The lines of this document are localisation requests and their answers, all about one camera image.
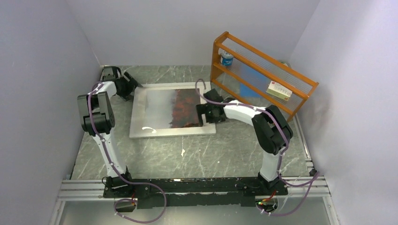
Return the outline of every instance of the painting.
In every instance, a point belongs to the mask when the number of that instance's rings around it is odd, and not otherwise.
[[[200,93],[204,85],[198,84]],[[215,125],[199,124],[196,105],[205,101],[194,83],[147,84],[136,88],[131,114],[130,138],[214,134]]]

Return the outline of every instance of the wooden rack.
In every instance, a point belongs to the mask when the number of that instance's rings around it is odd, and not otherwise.
[[[221,64],[219,49],[223,49],[234,56],[232,66],[226,67]],[[266,92],[269,83],[250,82],[245,79],[245,75],[242,74],[244,72],[239,70],[243,65],[254,69],[261,75],[269,78],[270,81],[280,83],[282,86],[291,90],[293,92],[291,98],[288,101],[284,101],[274,97]],[[246,99],[233,92],[230,88],[217,80],[222,73],[230,75],[260,96],[264,97],[271,104],[284,110],[289,115],[288,121],[293,118],[318,86],[317,82],[312,81],[290,67],[285,66],[278,60],[262,53],[258,49],[250,46],[228,32],[224,32],[214,41],[211,82],[225,90],[237,100],[250,104]]]

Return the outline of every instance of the box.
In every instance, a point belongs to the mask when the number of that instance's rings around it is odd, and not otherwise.
[[[278,84],[275,81],[271,81],[269,83],[267,93],[287,101],[287,100],[289,100],[289,98],[292,94],[292,91],[285,88],[284,86]]]

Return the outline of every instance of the white wall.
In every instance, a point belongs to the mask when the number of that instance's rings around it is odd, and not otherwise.
[[[343,225],[398,224],[397,11],[321,0],[290,59],[320,83],[299,116]]]
[[[65,0],[0,2],[0,224],[48,224],[100,66]]]
[[[224,31],[288,59],[319,0],[67,0],[104,65],[208,65]]]

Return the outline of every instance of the marble tabletop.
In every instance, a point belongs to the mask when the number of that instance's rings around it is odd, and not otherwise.
[[[119,66],[138,82],[181,83],[199,78],[210,80],[210,66]],[[224,85],[239,93],[239,83],[228,75]],[[229,95],[213,85],[225,98]],[[247,98],[253,105],[268,106],[263,98]],[[216,125],[215,135],[158,138],[129,138],[132,101],[119,96],[110,99],[116,126],[115,139],[133,178],[196,178],[257,176],[263,150],[252,126],[237,120]],[[295,120],[290,127],[294,137],[282,162],[283,176],[308,176],[304,145]],[[105,163],[95,141],[87,134],[76,158],[73,180],[97,180],[106,176]]]

